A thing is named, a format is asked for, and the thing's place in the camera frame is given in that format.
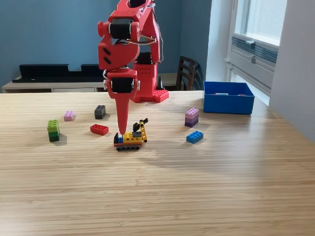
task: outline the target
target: white wall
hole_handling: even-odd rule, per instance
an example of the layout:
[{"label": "white wall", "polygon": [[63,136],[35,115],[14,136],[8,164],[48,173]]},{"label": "white wall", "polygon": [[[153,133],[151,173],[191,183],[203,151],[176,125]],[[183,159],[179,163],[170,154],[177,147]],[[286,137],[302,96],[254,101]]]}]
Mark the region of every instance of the white wall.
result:
[{"label": "white wall", "polygon": [[270,107],[315,141],[315,1],[288,0]]},{"label": "white wall", "polygon": [[208,42],[207,81],[225,81],[233,0],[212,0]]}]

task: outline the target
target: wire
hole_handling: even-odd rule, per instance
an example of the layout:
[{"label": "wire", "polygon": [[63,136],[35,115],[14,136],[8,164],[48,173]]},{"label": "wire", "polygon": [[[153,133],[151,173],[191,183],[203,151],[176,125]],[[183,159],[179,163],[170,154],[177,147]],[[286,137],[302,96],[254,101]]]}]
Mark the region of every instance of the wire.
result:
[{"label": "wire", "polygon": [[161,30],[160,30],[160,28],[159,28],[157,15],[156,15],[156,12],[154,11],[154,9],[153,9],[153,14],[154,14],[154,18],[155,18],[155,20],[156,20],[156,24],[157,24],[157,29],[158,29],[158,32],[159,32],[159,36],[160,36],[161,42],[162,42],[162,60],[160,60],[160,61],[154,61],[154,63],[161,63],[161,62],[164,61],[164,41],[163,41],[163,37],[162,37]]},{"label": "wire", "polygon": [[107,80],[107,77],[106,77],[106,70],[103,71],[103,77],[104,77],[105,80]]},{"label": "wire", "polygon": [[155,4],[155,3],[152,3],[152,4],[150,4],[150,5],[147,5],[146,7],[148,7],[148,8],[153,8],[153,7],[155,7],[155,6],[156,6],[156,4]]},{"label": "wire", "polygon": [[137,44],[137,45],[150,45],[150,44],[153,44],[153,43],[156,43],[156,42],[157,42],[157,39],[156,39],[156,38],[151,38],[151,37],[145,36],[145,35],[143,35],[143,34],[141,34],[141,37],[150,39],[151,41],[150,41],[150,42],[133,42],[133,41],[131,41],[131,40],[129,40],[129,39],[127,39],[126,41],[127,41],[128,43]]}]

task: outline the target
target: wooden chair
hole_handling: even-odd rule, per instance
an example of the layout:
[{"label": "wooden chair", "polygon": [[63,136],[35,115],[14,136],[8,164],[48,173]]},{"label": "wooden chair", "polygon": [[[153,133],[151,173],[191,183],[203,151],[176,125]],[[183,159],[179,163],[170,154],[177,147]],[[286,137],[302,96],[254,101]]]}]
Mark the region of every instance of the wooden chair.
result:
[{"label": "wooden chair", "polygon": [[199,77],[199,80],[201,80],[201,83],[202,83],[203,78],[202,78],[202,72],[201,72],[199,63],[190,58],[186,58],[186,57],[180,58],[177,81],[176,81],[176,91],[182,90],[183,76],[188,81],[187,83],[184,82],[184,91],[193,90],[193,85],[194,85],[196,76]]}]

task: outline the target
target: yellow lego piece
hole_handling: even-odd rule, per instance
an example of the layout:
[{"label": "yellow lego piece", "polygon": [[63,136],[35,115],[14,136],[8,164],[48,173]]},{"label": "yellow lego piece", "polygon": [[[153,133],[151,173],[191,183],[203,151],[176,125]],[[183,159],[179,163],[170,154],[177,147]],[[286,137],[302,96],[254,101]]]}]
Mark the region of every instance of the yellow lego piece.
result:
[{"label": "yellow lego piece", "polygon": [[124,144],[127,144],[127,143],[142,143],[141,138],[133,138],[132,137],[132,132],[126,132],[123,135],[123,141],[124,141]]},{"label": "yellow lego piece", "polygon": [[146,143],[148,141],[148,137],[147,137],[146,130],[144,128],[144,123],[143,122],[140,122],[140,131],[141,131],[141,134],[142,134],[142,140]]}]

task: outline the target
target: pink lego brick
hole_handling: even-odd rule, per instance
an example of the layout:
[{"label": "pink lego brick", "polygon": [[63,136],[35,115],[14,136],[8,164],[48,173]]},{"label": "pink lego brick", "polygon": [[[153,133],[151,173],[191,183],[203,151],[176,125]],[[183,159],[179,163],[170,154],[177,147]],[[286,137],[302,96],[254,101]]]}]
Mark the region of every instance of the pink lego brick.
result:
[{"label": "pink lego brick", "polygon": [[195,108],[191,108],[185,114],[185,118],[188,118],[188,119],[194,119],[197,116],[199,116],[199,110]]},{"label": "pink lego brick", "polygon": [[75,118],[76,114],[74,113],[74,111],[66,111],[63,117],[64,121],[74,121]]}]

